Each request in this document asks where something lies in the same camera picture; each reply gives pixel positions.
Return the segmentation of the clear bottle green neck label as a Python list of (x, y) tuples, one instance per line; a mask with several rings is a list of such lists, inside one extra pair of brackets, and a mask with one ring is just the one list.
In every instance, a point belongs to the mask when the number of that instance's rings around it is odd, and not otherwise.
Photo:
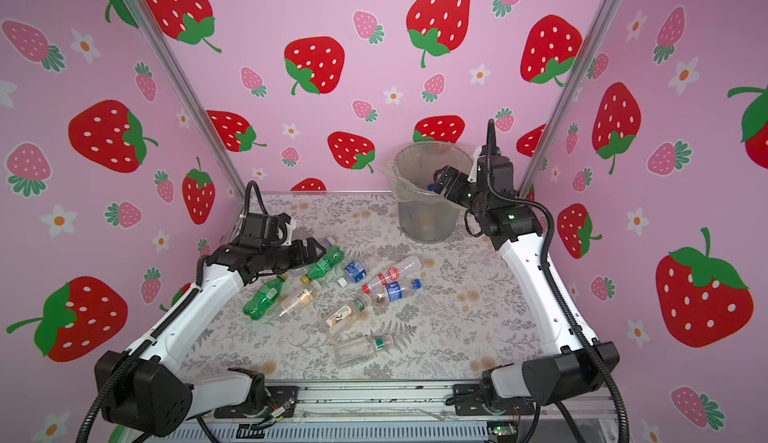
[(346, 338), (334, 343), (334, 360), (340, 368), (349, 367), (365, 363), (378, 353), (388, 352), (393, 348), (394, 340), (390, 334)]

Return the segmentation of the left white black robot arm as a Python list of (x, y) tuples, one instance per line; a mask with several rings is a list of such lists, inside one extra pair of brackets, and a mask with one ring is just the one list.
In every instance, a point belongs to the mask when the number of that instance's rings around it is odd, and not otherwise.
[(288, 245), (220, 246), (199, 259), (196, 280), (172, 308), (121, 353), (106, 352), (94, 371), (98, 394), (79, 429), (85, 442), (96, 418), (164, 437), (184, 421), (233, 407), (257, 415), (267, 405), (263, 375), (230, 368), (224, 374), (185, 382), (178, 373), (201, 333), (245, 286), (319, 261), (325, 248), (313, 238)]

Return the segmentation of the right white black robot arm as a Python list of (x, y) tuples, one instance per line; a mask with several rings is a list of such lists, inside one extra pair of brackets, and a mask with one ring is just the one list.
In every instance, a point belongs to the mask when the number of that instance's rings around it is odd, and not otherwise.
[(483, 373), (480, 393), (489, 407), (512, 399), (548, 406), (606, 388), (620, 417), (627, 414), (611, 373), (620, 361), (614, 343), (587, 324), (550, 259), (555, 222), (542, 204), (495, 190), (494, 172), (510, 163), (493, 157), (476, 176), (445, 166), (434, 174), (435, 193), (464, 208), (522, 290), (539, 332), (541, 356)]

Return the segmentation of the translucent grey waste bin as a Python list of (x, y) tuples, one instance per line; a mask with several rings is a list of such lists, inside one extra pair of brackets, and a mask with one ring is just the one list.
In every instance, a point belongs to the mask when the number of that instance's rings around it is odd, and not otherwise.
[(398, 205), (399, 225), (407, 237), (439, 243), (452, 235), (460, 206), (433, 191), (434, 175), (445, 166), (467, 173), (472, 164), (471, 155), (455, 144), (420, 141), (402, 148), (383, 165)]

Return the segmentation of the clear bottle white cap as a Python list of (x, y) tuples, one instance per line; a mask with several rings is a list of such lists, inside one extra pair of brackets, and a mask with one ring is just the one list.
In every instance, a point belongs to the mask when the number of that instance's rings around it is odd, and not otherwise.
[(325, 238), (320, 238), (320, 239), (318, 240), (318, 243), (319, 243), (319, 244), (320, 244), (320, 245), (321, 245), (323, 248), (325, 248), (326, 250), (330, 249), (331, 247), (333, 247), (333, 246), (336, 244), (336, 242), (335, 242), (335, 240), (334, 240), (334, 238), (333, 238), (333, 237), (325, 237)]

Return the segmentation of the green bottle yellow cap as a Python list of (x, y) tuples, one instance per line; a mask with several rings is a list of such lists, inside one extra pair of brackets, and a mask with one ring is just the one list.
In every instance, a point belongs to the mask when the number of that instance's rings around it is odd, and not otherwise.
[(309, 284), (325, 277), (334, 267), (344, 260), (344, 252), (338, 245), (331, 246), (326, 254), (316, 263), (311, 265), (306, 273), (300, 278), (303, 284)]

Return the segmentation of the clear bottle blue label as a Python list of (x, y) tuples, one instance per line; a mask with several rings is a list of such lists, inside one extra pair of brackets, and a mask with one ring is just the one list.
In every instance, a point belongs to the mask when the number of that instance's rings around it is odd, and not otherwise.
[(373, 270), (375, 263), (376, 257), (372, 254), (366, 254), (351, 259), (343, 265), (341, 276), (336, 280), (337, 285), (340, 288), (345, 288), (353, 283), (361, 283)]

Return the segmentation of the clear bottle yellow label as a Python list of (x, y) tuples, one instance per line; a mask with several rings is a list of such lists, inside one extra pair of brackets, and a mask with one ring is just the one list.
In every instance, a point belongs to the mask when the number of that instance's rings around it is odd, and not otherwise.
[(278, 318), (281, 321), (289, 321), (295, 318), (302, 309), (314, 303), (315, 298), (321, 291), (321, 284), (312, 281), (290, 295), (285, 296), (279, 303)]

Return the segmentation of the clear bottle crane label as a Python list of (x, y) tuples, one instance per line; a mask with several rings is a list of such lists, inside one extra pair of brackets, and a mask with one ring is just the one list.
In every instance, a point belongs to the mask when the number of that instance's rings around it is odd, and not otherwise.
[(342, 303), (334, 312), (322, 320), (322, 329), (326, 336), (335, 341), (343, 332), (349, 329), (361, 316), (366, 308), (372, 305), (368, 294), (360, 294)]

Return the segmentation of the white bottle red cap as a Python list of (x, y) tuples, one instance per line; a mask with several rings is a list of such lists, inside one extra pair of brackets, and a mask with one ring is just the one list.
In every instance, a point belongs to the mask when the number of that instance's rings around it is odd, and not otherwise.
[(399, 281), (403, 277), (415, 275), (421, 268), (421, 260), (415, 255), (410, 255), (402, 261), (392, 266), (387, 266), (380, 272), (374, 274), (371, 279), (362, 286), (362, 291), (366, 294), (370, 294), (373, 290), (378, 290), (380, 287), (384, 287), (389, 283)]

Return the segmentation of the clear bottle blue cap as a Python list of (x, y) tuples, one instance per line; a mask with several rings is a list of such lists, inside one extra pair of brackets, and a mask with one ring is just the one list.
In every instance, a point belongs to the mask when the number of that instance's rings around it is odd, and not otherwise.
[(408, 298), (422, 288), (419, 279), (413, 279), (400, 283), (398, 281), (388, 283), (376, 293), (373, 303), (377, 306), (387, 306), (390, 303)]

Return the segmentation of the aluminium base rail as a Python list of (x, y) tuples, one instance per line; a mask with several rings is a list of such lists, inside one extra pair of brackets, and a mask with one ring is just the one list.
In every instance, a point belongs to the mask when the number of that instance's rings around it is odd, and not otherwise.
[(605, 390), (565, 402), (578, 433), (555, 405), (528, 397), (485, 404), (473, 380), (280, 380), (288, 410), (272, 426), (224, 407), (191, 419), (168, 442), (615, 442), (614, 404)]

